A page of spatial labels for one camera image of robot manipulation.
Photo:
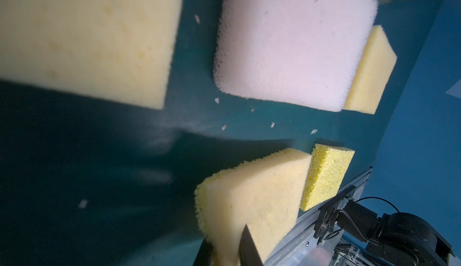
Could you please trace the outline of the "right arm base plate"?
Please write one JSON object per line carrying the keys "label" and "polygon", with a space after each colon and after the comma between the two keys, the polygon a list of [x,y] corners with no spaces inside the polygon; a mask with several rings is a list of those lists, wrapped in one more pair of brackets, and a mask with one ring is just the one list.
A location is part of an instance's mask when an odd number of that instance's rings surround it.
{"label": "right arm base plate", "polygon": [[333,232],[341,202],[347,198],[350,198],[354,194],[356,188],[356,186],[349,186],[335,197],[329,199],[319,209],[319,216],[315,223],[315,233],[313,238],[323,239],[328,233]]}

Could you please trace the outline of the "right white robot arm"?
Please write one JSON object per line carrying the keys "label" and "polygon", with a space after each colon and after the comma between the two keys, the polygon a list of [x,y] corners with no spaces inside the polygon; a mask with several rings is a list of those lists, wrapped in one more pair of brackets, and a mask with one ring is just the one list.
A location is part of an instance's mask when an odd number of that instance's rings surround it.
{"label": "right white robot arm", "polygon": [[394,266],[448,266],[451,244],[424,219],[410,213],[377,213],[355,201],[337,211],[337,226],[366,243],[366,251]]}

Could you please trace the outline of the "pink sponge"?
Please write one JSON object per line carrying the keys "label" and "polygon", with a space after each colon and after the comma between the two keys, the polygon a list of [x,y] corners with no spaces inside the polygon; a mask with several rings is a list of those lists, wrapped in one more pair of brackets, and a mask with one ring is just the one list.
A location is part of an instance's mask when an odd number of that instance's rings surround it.
{"label": "pink sponge", "polygon": [[339,112],[378,0],[223,0],[213,78],[226,94]]}

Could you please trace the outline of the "light yellow coarse sponge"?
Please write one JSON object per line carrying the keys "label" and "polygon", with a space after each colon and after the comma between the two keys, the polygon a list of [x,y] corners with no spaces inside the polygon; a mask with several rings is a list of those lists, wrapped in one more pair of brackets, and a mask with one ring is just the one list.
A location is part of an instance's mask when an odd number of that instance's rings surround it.
{"label": "light yellow coarse sponge", "polygon": [[217,266],[238,266],[239,244],[249,228],[266,261],[296,224],[311,155],[287,148],[221,170],[197,185],[195,211],[200,231],[213,246]]}

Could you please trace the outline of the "pale yellow foam sponge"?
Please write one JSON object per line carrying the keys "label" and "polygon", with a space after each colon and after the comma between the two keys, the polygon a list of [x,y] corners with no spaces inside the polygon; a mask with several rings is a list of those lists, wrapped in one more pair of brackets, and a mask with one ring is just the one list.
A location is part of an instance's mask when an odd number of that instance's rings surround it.
{"label": "pale yellow foam sponge", "polygon": [[1,0],[1,79],[162,109],[183,0]]}

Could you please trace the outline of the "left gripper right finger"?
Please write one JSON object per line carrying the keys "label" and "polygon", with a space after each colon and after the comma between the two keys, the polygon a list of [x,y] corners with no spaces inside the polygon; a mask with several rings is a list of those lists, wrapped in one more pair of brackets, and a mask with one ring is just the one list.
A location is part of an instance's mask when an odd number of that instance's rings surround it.
{"label": "left gripper right finger", "polygon": [[255,246],[247,225],[243,229],[239,244],[239,257],[241,266],[263,266],[258,250]]}

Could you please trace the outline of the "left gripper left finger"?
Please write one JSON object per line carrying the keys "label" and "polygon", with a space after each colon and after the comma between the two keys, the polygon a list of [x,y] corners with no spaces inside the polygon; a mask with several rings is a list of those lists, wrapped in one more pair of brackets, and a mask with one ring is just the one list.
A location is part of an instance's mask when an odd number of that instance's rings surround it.
{"label": "left gripper left finger", "polygon": [[213,246],[204,238],[194,260],[193,266],[213,266]]}

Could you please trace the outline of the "bright yellow porous sponge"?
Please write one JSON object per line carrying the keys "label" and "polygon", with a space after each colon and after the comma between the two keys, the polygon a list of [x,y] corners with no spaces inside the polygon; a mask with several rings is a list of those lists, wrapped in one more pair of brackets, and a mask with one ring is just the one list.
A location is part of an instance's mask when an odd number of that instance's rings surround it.
{"label": "bright yellow porous sponge", "polygon": [[300,210],[307,210],[335,197],[354,157],[346,147],[315,144]]}

